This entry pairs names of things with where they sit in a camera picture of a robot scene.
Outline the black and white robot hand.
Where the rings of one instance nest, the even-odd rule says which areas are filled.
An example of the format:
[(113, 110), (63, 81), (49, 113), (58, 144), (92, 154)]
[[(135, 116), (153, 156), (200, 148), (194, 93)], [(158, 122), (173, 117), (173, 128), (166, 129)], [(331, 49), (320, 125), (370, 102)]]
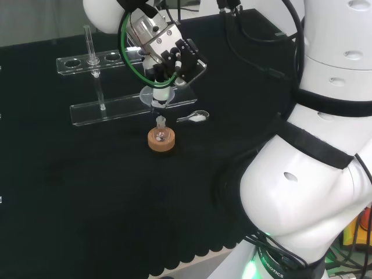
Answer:
[(177, 72), (174, 83), (169, 88), (162, 89), (162, 92), (169, 93), (166, 105), (196, 102), (196, 96), (189, 85), (206, 70), (207, 60), (199, 53), (194, 42), (184, 39), (178, 27), (170, 24), (155, 33), (144, 44), (144, 50), (146, 58), (142, 65), (148, 78), (160, 74), (159, 69), (155, 70), (150, 66), (162, 66), (163, 72), (168, 75)]

